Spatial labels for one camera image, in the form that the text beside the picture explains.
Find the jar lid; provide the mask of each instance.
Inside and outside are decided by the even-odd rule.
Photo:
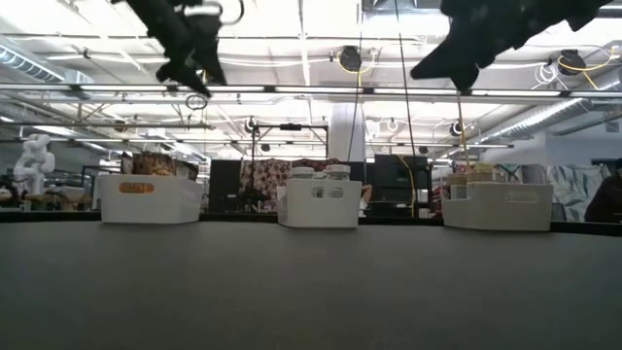
[[[327,173],[347,173],[350,174],[350,165],[334,164],[327,166],[324,170]]]
[[[300,166],[292,169],[292,175],[314,175],[315,170],[312,167]]]

